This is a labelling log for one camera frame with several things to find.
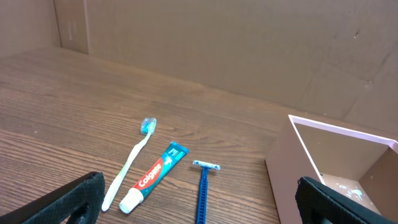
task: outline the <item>wooden table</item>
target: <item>wooden table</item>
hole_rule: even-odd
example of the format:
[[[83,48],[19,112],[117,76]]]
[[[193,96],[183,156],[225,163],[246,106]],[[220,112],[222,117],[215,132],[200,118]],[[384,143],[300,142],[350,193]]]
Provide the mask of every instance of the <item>wooden table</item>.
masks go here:
[[[361,129],[63,49],[3,58],[0,215],[93,170],[107,189],[150,116],[155,134],[97,223],[194,223],[194,159],[221,166],[209,175],[208,223],[279,223],[264,158],[289,113]],[[121,199],[170,141],[190,153],[130,215],[121,213]]]

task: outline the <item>toothbrush head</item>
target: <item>toothbrush head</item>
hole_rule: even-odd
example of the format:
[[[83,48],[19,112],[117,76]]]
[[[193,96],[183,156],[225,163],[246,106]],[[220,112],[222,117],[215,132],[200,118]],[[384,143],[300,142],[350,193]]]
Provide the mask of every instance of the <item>toothbrush head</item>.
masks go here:
[[[211,164],[211,163],[208,163],[208,162],[193,161],[192,164],[193,164],[193,165],[196,165],[196,166],[206,167],[206,168],[208,168],[208,169],[215,169],[215,170],[220,170],[220,169],[221,169],[221,166],[220,166],[220,165]]]
[[[145,118],[141,124],[141,134],[154,134],[156,128],[156,118]]]

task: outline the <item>colgate logo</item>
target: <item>colgate logo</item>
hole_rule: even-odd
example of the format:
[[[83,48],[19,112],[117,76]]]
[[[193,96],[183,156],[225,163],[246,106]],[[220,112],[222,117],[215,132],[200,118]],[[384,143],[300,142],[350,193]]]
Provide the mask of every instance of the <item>colgate logo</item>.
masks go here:
[[[163,168],[163,160],[160,158],[152,168],[133,186],[135,189],[143,190],[151,186],[159,177]]]
[[[161,170],[162,166],[160,164],[157,164],[154,169],[147,175],[145,175],[144,179],[141,179],[138,182],[138,185],[140,187],[144,187],[148,181],[153,180],[155,175]]]

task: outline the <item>toothbrush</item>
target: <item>toothbrush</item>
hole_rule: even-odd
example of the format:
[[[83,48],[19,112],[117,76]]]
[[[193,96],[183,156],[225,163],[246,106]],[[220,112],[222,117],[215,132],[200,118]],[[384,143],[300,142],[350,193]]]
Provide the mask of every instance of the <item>toothbrush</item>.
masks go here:
[[[130,166],[134,159],[137,157],[139,151],[147,144],[150,136],[154,134],[156,128],[156,118],[145,118],[141,124],[141,133],[146,134],[145,138],[138,144],[136,144],[130,152],[130,155],[124,164],[123,168],[120,170],[119,174],[112,181],[109,189],[105,195],[104,202],[102,203],[102,211],[106,212],[112,204],[112,201],[119,190],[119,187],[130,169]]]
[[[211,164],[202,161],[193,161],[193,165],[201,166],[201,177],[199,184],[199,196],[198,196],[198,208],[197,208],[197,220],[196,224],[206,223],[206,203],[207,203],[207,174],[210,169],[220,170],[220,165]]]

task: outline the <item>toothbrush handle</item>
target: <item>toothbrush handle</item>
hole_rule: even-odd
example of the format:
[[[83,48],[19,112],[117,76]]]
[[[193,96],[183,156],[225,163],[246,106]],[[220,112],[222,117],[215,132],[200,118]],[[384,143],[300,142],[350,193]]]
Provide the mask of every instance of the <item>toothbrush handle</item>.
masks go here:
[[[124,164],[123,168],[120,170],[119,174],[116,176],[116,178],[112,181],[112,184],[109,186],[109,189],[105,195],[104,198],[104,202],[102,203],[102,211],[106,212],[109,207],[112,204],[112,201],[114,199],[114,197],[116,196],[116,193],[119,190],[120,185],[122,184],[122,181],[124,179],[124,177],[127,174],[127,171],[130,169],[130,166],[132,164],[132,162],[134,161],[134,159],[137,157],[139,151],[145,146],[145,144],[147,143],[150,135],[152,133],[149,132],[147,134],[147,136],[138,144],[136,144],[133,149],[130,152],[130,155],[126,161],[126,163]]]
[[[206,167],[202,168],[200,186],[199,186],[199,196],[198,196],[198,210],[197,210],[197,222],[196,224],[206,223],[206,203],[207,203],[207,174],[209,169]]]

